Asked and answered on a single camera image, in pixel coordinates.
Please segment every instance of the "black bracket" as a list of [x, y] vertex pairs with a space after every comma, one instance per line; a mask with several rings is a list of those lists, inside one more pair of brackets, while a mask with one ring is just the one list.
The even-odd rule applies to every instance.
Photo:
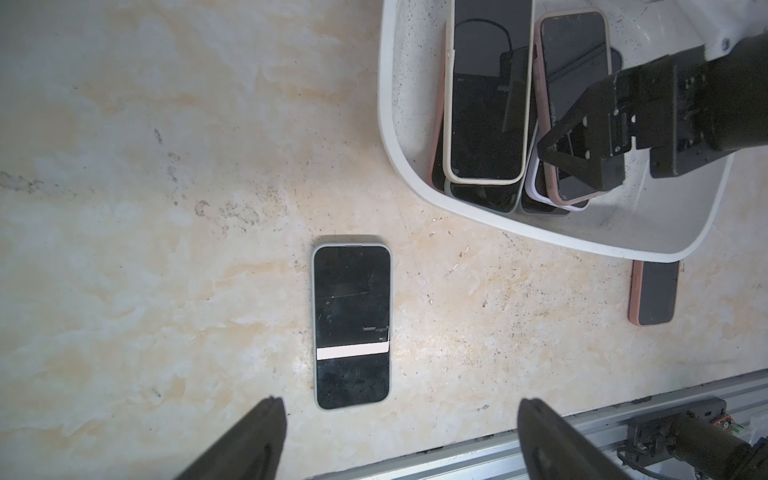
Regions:
[[[701, 46], [595, 82], [539, 141], [539, 157], [609, 191], [624, 182], [633, 137], [638, 150], [650, 148], [654, 178], [677, 177], [732, 153], [717, 150], [704, 133], [707, 68]], [[558, 151], [566, 136], [573, 154]]]
[[672, 458], [673, 424], [680, 414], [711, 422], [725, 414], [725, 400], [712, 398], [638, 416], [627, 429], [627, 457], [642, 467]]

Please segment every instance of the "black cable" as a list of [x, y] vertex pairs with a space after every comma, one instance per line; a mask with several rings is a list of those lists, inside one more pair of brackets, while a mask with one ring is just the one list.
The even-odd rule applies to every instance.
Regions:
[[643, 468], [640, 465], [638, 465], [635, 462], [632, 462], [627, 457], [623, 456], [621, 453], [626, 452], [627, 447], [619, 447], [616, 449], [616, 456], [621, 460], [627, 467], [632, 468], [633, 470], [637, 470], [638, 472], [642, 473], [643, 475], [646, 475], [651, 478], [656, 478], [657, 480], [678, 480], [675, 477], [668, 477], [666, 475], [662, 475], [661, 473], [652, 472], [651, 470], [648, 470], [647, 468]]
[[512, 37], [509, 36], [509, 30], [504, 28], [504, 25], [500, 23], [496, 23], [493, 20], [488, 20], [487, 18], [467, 18], [466, 20], [461, 20], [459, 23], [456, 24], [456, 26], [453, 28], [455, 31], [460, 25], [464, 25], [465, 23], [469, 22], [481, 22], [481, 23], [487, 23], [490, 25], [493, 25], [495, 27], [499, 27], [501, 30], [504, 31], [504, 35], [507, 35], [507, 45], [509, 45], [509, 51], [512, 51]]

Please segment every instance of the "table surface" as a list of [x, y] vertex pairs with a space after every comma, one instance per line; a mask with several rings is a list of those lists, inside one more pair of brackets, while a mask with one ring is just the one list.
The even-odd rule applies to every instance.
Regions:
[[[631, 261], [455, 217], [376, 122], [379, 2], [6, 2], [0, 10], [0, 469], [172, 478], [266, 396], [280, 478], [768, 367], [768, 150], [743, 151], [671, 324]], [[392, 389], [313, 400], [310, 252], [393, 251]]]

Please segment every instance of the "phone screen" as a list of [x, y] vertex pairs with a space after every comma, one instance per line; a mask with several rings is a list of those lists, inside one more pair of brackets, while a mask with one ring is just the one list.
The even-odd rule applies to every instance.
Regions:
[[338, 409], [389, 394], [392, 258], [380, 245], [329, 245], [313, 257], [317, 404]]
[[640, 308], [637, 314], [639, 325], [658, 325], [672, 320], [679, 270], [680, 262], [643, 263]]
[[451, 169], [457, 177], [520, 174], [531, 2], [455, 0]]
[[[551, 124], [562, 118], [587, 88], [611, 73], [603, 15], [577, 13], [546, 18], [541, 22], [541, 55], [549, 97]], [[584, 147], [566, 134], [559, 151], [582, 156]], [[563, 200], [596, 192], [587, 184], [558, 169], [558, 190]]]

